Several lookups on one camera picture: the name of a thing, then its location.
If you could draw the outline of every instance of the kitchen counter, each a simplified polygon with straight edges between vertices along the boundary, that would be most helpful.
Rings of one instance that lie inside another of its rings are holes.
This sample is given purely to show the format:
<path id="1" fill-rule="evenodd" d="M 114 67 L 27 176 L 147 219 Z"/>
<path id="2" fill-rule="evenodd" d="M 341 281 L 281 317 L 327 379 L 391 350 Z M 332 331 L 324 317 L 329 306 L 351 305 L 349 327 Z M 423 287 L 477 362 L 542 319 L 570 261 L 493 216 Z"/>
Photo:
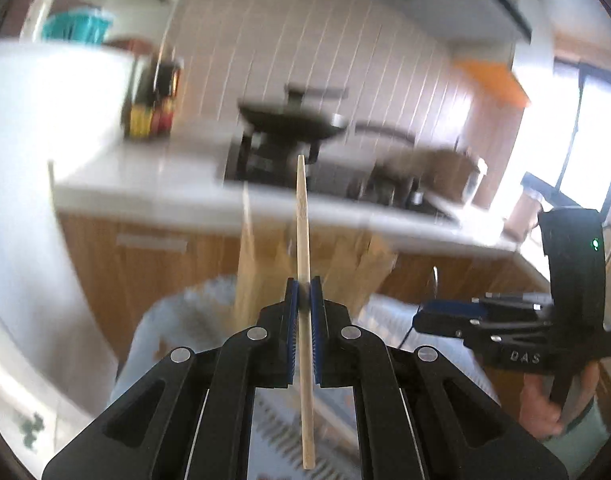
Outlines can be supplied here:
<path id="1" fill-rule="evenodd" d="M 244 184 L 223 181 L 232 139 L 233 134 L 209 132 L 169 141 L 124 142 L 54 182 L 55 208 L 161 227 L 238 234 Z M 247 187 L 253 219 L 294 218 L 293 192 L 255 184 Z M 457 218 L 461 226 L 419 213 L 317 194 L 309 197 L 309 217 L 311 224 L 369 229 L 400 251 L 487 257 L 517 251 L 517 244 L 501 236 L 501 225 L 483 210 L 459 208 L 432 194 L 427 198 Z"/>

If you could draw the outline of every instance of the pan handle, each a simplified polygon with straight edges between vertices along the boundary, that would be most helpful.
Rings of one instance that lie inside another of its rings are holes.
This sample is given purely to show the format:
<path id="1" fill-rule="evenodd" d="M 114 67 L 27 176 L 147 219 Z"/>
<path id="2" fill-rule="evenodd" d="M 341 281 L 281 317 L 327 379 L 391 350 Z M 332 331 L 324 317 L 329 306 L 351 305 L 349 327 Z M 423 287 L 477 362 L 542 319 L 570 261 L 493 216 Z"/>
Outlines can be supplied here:
<path id="1" fill-rule="evenodd" d="M 408 133 L 406 130 L 395 128 L 394 126 L 385 126 L 384 124 L 373 124 L 370 121 L 358 121 L 354 124 L 354 132 L 356 134 L 377 134 L 384 137 L 393 137 L 400 139 L 408 144 L 416 142 L 416 136 Z"/>
<path id="2" fill-rule="evenodd" d="M 285 87 L 289 103 L 301 104 L 304 97 L 319 97 L 321 99 L 345 99 L 348 97 L 347 88 L 317 88 L 314 86 L 299 86 L 288 83 Z"/>

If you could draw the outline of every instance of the orange object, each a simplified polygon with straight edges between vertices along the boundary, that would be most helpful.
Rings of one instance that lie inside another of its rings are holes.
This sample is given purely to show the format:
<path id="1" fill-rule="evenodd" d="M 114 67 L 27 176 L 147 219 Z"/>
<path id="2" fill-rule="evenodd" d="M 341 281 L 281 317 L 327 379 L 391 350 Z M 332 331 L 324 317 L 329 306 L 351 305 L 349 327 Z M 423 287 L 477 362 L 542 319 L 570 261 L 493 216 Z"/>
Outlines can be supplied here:
<path id="1" fill-rule="evenodd" d="M 526 108 L 530 105 L 525 90 L 507 64 L 477 59 L 457 59 L 454 64 L 469 73 L 501 101 L 518 108 Z"/>

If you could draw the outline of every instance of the chopstick bundle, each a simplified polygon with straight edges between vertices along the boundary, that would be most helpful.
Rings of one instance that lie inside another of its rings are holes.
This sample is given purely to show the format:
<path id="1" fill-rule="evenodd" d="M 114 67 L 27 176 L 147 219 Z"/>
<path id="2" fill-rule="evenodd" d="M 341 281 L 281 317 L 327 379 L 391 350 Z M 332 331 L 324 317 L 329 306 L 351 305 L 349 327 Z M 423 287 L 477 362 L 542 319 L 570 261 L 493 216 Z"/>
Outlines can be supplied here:
<path id="1" fill-rule="evenodd" d="M 299 374 L 304 469 L 314 469 L 313 354 L 310 314 L 310 233 L 307 216 L 306 160 L 297 162 L 297 279 L 299 282 Z"/>

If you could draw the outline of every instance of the window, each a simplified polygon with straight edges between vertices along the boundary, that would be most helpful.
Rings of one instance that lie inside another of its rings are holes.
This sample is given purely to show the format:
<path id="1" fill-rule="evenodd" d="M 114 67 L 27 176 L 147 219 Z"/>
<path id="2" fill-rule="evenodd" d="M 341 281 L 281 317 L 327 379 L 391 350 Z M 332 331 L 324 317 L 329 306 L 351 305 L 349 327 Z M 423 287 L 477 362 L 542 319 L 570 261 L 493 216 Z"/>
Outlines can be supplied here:
<path id="1" fill-rule="evenodd" d="M 547 96 L 527 108 L 492 208 L 507 217 L 532 173 L 605 218 L 611 205 L 611 73 L 557 61 Z"/>

